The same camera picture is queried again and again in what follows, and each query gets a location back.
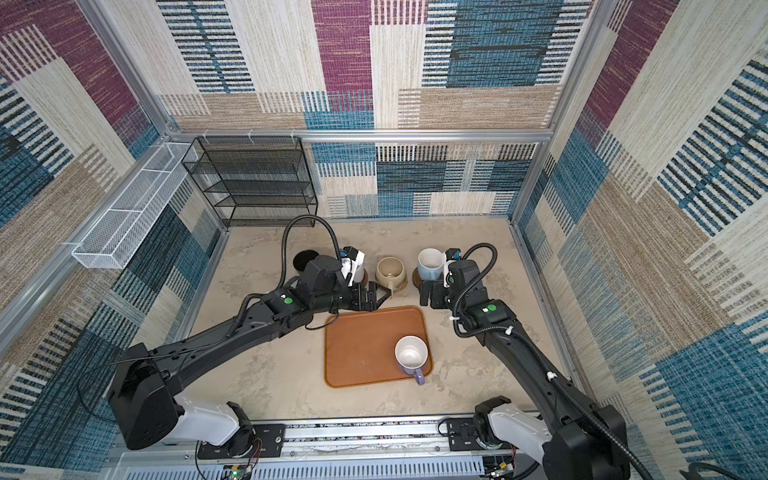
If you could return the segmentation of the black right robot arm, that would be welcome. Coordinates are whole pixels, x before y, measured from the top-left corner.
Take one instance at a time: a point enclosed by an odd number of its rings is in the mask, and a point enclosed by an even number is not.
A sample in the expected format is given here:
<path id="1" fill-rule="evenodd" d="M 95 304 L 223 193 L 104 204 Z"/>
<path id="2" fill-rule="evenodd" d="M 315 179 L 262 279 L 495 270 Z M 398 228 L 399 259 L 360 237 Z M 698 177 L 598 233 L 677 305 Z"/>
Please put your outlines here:
<path id="1" fill-rule="evenodd" d="M 448 310 L 455 334 L 476 339 L 494 354 L 534 402 L 536 416 L 501 397 L 479 404 L 482 440 L 521 449 L 549 479 L 627 479 L 633 472 L 650 478 L 628 446 L 618 410 L 583 393 L 535 345 L 512 309 L 489 297 L 482 280 L 494 265 L 478 267 L 470 256 L 479 248 L 444 251 L 442 279 L 423 281 L 420 301 Z"/>

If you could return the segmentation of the beige ceramic mug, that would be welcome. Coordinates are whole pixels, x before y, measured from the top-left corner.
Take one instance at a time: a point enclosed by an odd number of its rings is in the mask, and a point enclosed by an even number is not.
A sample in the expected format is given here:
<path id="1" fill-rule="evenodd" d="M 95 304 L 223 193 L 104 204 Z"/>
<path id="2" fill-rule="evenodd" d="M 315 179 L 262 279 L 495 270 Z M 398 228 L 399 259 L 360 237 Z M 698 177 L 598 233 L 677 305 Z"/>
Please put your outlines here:
<path id="1" fill-rule="evenodd" d="M 384 257 L 378 261 L 375 269 L 375 281 L 379 286 L 392 293 L 401 291 L 407 285 L 406 269 L 397 257 Z"/>

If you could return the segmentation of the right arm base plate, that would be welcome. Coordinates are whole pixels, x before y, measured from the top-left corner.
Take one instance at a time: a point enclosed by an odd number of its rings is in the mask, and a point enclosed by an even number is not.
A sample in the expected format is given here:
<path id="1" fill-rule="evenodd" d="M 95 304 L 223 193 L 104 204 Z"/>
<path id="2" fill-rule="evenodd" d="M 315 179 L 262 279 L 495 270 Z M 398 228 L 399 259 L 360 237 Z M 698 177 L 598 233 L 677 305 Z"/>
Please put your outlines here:
<path id="1" fill-rule="evenodd" d="M 438 433 L 448 439 L 451 451 L 496 450 L 501 446 L 479 415 L 445 417 L 438 423 Z"/>

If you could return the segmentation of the white mug purple handle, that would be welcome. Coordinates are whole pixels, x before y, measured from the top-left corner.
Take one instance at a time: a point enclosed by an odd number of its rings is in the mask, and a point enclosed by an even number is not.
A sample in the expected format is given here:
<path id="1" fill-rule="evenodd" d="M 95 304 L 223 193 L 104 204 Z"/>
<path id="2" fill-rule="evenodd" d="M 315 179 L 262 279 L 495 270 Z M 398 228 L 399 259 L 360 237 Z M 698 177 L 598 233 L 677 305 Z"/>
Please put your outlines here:
<path id="1" fill-rule="evenodd" d="M 412 377 L 418 385 L 425 384 L 424 367 L 429 360 L 426 343 L 417 336 L 404 336 L 394 349 L 395 359 L 402 372 Z"/>

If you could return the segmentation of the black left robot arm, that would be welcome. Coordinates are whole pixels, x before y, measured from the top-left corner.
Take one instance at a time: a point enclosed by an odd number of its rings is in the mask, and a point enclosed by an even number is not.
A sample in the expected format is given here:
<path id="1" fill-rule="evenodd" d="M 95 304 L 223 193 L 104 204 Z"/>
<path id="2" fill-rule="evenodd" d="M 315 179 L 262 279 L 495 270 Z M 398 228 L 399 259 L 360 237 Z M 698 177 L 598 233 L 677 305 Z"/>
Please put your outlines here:
<path id="1" fill-rule="evenodd" d="M 86 409 L 119 428 L 125 445 L 140 450 L 164 439 L 187 439 L 223 447 L 231 457 L 249 454 L 255 428 L 235 402 L 205 406 L 185 397 L 198 378 L 258 345 L 307 328 L 317 313 L 374 312 L 391 297 L 387 287 L 356 280 L 364 255 L 331 240 L 334 253 L 310 260 L 297 276 L 282 274 L 268 293 L 247 295 L 233 317 L 183 340 L 148 349 L 127 348 L 112 362 L 106 392 L 110 416 Z"/>

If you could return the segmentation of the white mug blue handle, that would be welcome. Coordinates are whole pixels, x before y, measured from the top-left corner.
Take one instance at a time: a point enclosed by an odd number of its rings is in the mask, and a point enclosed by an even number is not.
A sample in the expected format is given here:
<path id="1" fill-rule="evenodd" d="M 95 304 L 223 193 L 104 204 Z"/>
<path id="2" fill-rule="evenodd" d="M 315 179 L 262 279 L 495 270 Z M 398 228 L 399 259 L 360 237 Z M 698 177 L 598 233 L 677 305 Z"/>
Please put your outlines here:
<path id="1" fill-rule="evenodd" d="M 418 274 L 422 281 L 437 281 L 443 273 L 446 256 L 436 248 L 426 248 L 419 252 Z"/>

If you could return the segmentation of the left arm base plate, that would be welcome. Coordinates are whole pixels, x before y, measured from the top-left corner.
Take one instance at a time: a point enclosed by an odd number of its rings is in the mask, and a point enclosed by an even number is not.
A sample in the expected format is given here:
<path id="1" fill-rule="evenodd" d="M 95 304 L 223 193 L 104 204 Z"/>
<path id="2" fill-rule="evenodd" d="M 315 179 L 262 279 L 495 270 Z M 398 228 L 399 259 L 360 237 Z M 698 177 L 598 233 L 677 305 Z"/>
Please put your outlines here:
<path id="1" fill-rule="evenodd" d="M 255 460 L 281 456 L 286 424 L 255 424 L 248 434 L 237 433 L 223 446 L 202 443 L 196 450 L 199 460 Z"/>

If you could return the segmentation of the black mug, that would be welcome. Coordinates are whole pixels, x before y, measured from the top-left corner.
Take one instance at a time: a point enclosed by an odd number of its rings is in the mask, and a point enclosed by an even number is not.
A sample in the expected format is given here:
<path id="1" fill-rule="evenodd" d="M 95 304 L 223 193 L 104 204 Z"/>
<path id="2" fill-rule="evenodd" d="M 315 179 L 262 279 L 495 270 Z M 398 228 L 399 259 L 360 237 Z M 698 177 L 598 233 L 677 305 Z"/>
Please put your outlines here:
<path id="1" fill-rule="evenodd" d="M 297 253 L 292 260 L 293 268 L 297 272 L 304 272 L 308 263 L 319 256 L 316 250 L 308 249 Z"/>

